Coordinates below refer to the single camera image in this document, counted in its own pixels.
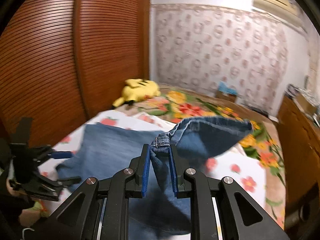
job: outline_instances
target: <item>pikachu plush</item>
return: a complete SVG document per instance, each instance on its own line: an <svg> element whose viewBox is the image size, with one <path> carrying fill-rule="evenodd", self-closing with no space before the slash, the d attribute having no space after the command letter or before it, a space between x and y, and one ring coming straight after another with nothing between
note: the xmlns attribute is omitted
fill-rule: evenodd
<svg viewBox="0 0 320 240"><path fill-rule="evenodd" d="M122 90L122 97L113 102L113 108L123 105L127 102L132 105L134 102L140 102L148 98L158 97L161 93L156 82L143 79L127 79L127 84Z"/></svg>

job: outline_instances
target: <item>floral bedspread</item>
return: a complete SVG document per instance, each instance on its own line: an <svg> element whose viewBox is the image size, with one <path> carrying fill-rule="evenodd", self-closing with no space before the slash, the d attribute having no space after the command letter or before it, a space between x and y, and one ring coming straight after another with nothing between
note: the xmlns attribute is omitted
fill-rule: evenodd
<svg viewBox="0 0 320 240"><path fill-rule="evenodd" d="M121 106L117 110L127 115L143 111L173 123L178 123L187 117L208 115L221 115L237 120L249 119L254 131L239 143L248 157L259 160L260 166L266 169L264 209L281 228L284 228L286 192L284 162L276 128L272 122L260 114L225 100L209 98L168 86L162 87L161 92L159 97L135 103L132 107ZM214 163L214 160L209 159L206 165L208 169L214 169L211 163ZM255 182L251 180L248 180L247 184L248 188L255 186Z"/></svg>

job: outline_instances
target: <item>patterned wallpaper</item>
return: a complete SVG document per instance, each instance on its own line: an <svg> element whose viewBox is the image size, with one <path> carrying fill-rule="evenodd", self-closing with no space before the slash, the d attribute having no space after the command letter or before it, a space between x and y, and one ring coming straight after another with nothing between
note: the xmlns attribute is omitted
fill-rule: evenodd
<svg viewBox="0 0 320 240"><path fill-rule="evenodd" d="M282 24L256 12L156 5L159 81L213 96L220 81L269 110L287 69Z"/></svg>

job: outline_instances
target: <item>air conditioner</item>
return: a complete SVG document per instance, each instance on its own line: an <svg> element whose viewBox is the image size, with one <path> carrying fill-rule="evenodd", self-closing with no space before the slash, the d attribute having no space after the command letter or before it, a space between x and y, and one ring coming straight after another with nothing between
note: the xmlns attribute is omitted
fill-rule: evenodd
<svg viewBox="0 0 320 240"><path fill-rule="evenodd" d="M302 25L302 21L298 17L299 11L297 6L288 0L253 0L252 5L284 19L296 27Z"/></svg>

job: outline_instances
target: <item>blue gripper pad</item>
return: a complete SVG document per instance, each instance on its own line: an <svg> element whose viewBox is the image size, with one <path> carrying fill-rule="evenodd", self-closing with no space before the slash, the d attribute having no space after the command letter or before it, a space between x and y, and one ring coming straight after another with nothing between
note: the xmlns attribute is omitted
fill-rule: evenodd
<svg viewBox="0 0 320 240"><path fill-rule="evenodd" d="M174 196L176 197L178 193L178 181L177 181L176 166L174 164L171 147L169 147L169 168L170 168L172 191L174 193Z"/></svg>
<svg viewBox="0 0 320 240"><path fill-rule="evenodd" d="M150 145L148 146L148 150L145 158L145 164L143 167L142 187L141 187L142 197L146 196L146 192L148 189L149 169L150 169Z"/></svg>
<svg viewBox="0 0 320 240"><path fill-rule="evenodd" d="M63 151L55 151L48 155L54 159L67 159L73 156L72 152L63 152Z"/></svg>

